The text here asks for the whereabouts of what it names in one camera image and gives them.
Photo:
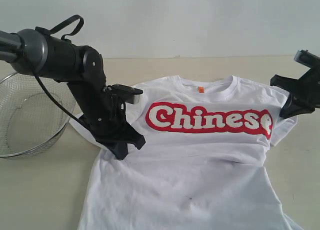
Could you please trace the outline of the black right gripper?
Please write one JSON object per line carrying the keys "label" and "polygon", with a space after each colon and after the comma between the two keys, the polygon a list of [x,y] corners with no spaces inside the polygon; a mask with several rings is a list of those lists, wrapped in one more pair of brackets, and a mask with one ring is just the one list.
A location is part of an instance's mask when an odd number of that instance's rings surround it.
{"label": "black right gripper", "polygon": [[311,114],[320,108],[320,68],[312,67],[299,79],[275,74],[270,85],[281,88],[288,93],[288,98],[280,110],[283,119]]}

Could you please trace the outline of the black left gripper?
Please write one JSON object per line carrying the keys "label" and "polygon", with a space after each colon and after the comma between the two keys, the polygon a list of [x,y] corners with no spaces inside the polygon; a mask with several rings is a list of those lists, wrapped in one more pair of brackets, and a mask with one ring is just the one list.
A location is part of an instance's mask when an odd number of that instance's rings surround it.
{"label": "black left gripper", "polygon": [[144,136],[127,122],[127,103],[107,89],[105,80],[72,81],[67,86],[82,111],[80,123],[117,160],[129,154],[128,144],[138,150],[145,145]]}

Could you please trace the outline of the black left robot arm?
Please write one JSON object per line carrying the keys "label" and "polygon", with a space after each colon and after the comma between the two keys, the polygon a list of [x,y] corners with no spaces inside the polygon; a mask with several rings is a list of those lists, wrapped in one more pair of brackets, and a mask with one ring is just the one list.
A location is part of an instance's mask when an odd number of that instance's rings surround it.
{"label": "black left robot arm", "polygon": [[108,85],[102,55],[88,45],[76,46],[51,36],[45,29],[1,32],[0,58],[19,74],[64,82],[82,116],[76,121],[118,160],[128,155],[128,146],[141,149],[146,140],[127,121],[127,104],[139,102],[141,89]]}

